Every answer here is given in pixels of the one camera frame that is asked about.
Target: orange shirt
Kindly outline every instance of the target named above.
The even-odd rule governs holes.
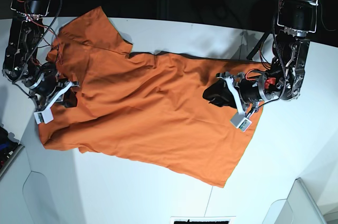
[[[223,187],[257,126],[235,129],[230,107],[202,98],[218,72],[263,69],[178,54],[137,54],[101,7],[75,19],[59,33],[58,70],[79,81],[76,108],[53,105],[54,120],[39,124],[45,148],[101,152],[154,163]],[[54,61],[56,50],[48,54]]]

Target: orange t-shirt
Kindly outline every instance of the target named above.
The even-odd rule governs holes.
[[[261,111],[246,132],[230,123],[236,110],[202,98],[218,72],[259,64],[137,54],[101,7],[59,33],[58,70],[80,82],[78,105],[53,105],[54,120],[39,125],[45,148],[79,148],[167,167],[223,187],[248,146]],[[54,61],[56,51],[48,54]]]

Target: red component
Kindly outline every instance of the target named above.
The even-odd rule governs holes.
[[[264,83],[264,88],[268,89],[270,84],[275,85],[276,84],[276,78],[267,78],[267,80]]]

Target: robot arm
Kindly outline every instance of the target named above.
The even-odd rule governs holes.
[[[10,39],[5,53],[3,74],[12,84],[23,83],[29,89],[29,97],[35,104],[36,122],[48,123],[53,119],[51,106],[54,103],[75,107],[77,99],[72,87],[77,82],[59,80],[55,62],[40,64],[36,58],[37,48],[60,13],[59,10],[50,26],[42,23],[42,17],[49,12],[51,0],[12,0],[15,11]]]
[[[236,108],[238,112],[231,123],[243,132],[251,124],[250,117],[263,105],[279,99],[298,98],[310,43],[306,34],[316,31],[317,6],[318,0],[279,0],[272,27],[275,57],[267,70],[251,70],[236,76],[229,72],[218,73],[219,80],[204,91],[203,98],[219,107]],[[268,35],[263,35],[248,59],[252,59]]]

